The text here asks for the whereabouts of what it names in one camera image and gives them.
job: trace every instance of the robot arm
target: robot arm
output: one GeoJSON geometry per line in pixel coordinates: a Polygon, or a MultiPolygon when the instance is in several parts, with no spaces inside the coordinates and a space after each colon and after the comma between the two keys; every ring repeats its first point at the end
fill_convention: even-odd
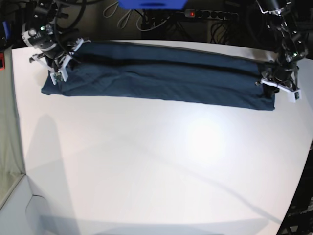
{"type": "MultiPolygon", "coordinates": [[[[291,13],[292,0],[256,0],[263,14],[268,14],[268,27],[281,34],[283,40],[274,63],[266,63],[261,71],[262,79],[258,84],[266,84],[275,90],[288,92],[290,101],[301,98],[297,86],[296,62],[305,58],[308,50],[301,35],[296,31],[291,13]]],[[[41,57],[49,58],[47,66],[54,84],[66,81],[66,66],[73,58],[74,52],[84,42],[75,32],[63,32],[56,25],[56,19],[66,17],[61,14],[61,5],[54,0],[39,0],[33,18],[22,29],[22,39],[29,47],[42,51],[40,55],[30,58],[40,61],[41,57]]]]}
{"type": "Polygon", "coordinates": [[[281,34],[283,40],[276,61],[265,66],[260,83],[286,91],[289,100],[296,102],[301,98],[301,90],[297,84],[297,61],[308,54],[305,42],[291,13],[291,0],[256,0],[263,14],[269,14],[268,27],[281,34]]]}

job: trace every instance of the white table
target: white table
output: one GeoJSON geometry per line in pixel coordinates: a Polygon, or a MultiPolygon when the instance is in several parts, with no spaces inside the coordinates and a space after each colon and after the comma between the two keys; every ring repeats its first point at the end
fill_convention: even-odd
{"type": "MultiPolygon", "coordinates": [[[[272,57],[241,47],[145,43],[272,57]]],[[[47,96],[47,71],[28,62],[35,52],[13,51],[23,151],[33,193],[49,202],[60,234],[276,234],[312,141],[312,61],[299,63],[303,99],[289,103],[280,92],[268,112],[47,96]]]]}

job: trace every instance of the red switch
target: red switch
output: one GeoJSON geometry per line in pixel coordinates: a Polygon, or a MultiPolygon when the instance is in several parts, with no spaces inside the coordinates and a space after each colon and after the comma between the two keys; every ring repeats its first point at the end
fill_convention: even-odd
{"type": "Polygon", "coordinates": [[[194,18],[196,16],[196,11],[192,9],[185,10],[185,17],[194,18]]]}
{"type": "Polygon", "coordinates": [[[5,69],[5,66],[4,66],[4,54],[3,53],[0,53],[0,71],[5,69]]]}

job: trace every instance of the white cable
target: white cable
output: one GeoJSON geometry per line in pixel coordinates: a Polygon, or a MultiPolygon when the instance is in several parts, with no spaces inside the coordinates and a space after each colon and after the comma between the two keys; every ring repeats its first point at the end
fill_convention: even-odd
{"type": "MultiPolygon", "coordinates": [[[[118,1],[115,2],[115,3],[113,3],[113,4],[111,4],[111,5],[108,6],[107,8],[105,8],[105,9],[103,10],[102,15],[103,15],[104,18],[110,18],[111,16],[113,16],[113,15],[115,14],[115,12],[117,11],[117,9],[118,9],[118,1]],[[106,12],[107,12],[110,8],[112,8],[112,7],[114,7],[114,8],[113,8],[113,12],[112,12],[111,14],[109,14],[109,15],[106,15],[106,12]]],[[[124,29],[124,28],[126,27],[126,25],[127,25],[127,23],[128,23],[128,20],[129,20],[129,18],[130,18],[130,16],[131,16],[132,12],[133,12],[133,10],[128,10],[127,13],[126,13],[124,16],[122,16],[122,18],[117,22],[117,27],[118,27],[118,28],[124,29]]]]}
{"type": "Polygon", "coordinates": [[[110,18],[112,15],[115,14],[117,8],[118,8],[118,1],[115,2],[115,3],[113,3],[113,4],[111,4],[110,6],[108,6],[107,8],[105,8],[105,9],[103,10],[103,13],[102,13],[103,17],[104,17],[104,18],[110,18]],[[106,16],[106,12],[107,12],[111,7],[113,7],[113,6],[115,6],[113,12],[112,12],[110,15],[106,16]]]}
{"type": "Polygon", "coordinates": [[[163,21],[162,23],[158,24],[157,26],[153,25],[153,26],[152,26],[151,28],[149,28],[149,29],[141,29],[141,28],[138,26],[138,23],[139,23],[140,18],[142,18],[142,17],[140,16],[140,17],[138,18],[137,22],[136,22],[137,29],[138,29],[139,31],[141,31],[141,32],[148,32],[148,31],[154,30],[154,29],[159,28],[160,26],[164,25],[170,17],[166,18],[165,21],[163,21]]]}

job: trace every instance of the dark blue cloth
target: dark blue cloth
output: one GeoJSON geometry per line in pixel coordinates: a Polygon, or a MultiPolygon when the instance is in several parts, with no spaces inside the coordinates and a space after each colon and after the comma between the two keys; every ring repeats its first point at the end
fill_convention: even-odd
{"type": "Polygon", "coordinates": [[[44,94],[107,95],[177,100],[273,110],[274,95],[265,95],[259,64],[230,56],[171,47],[129,43],[85,43],[83,63],[67,69],[69,78],[44,94]]]}

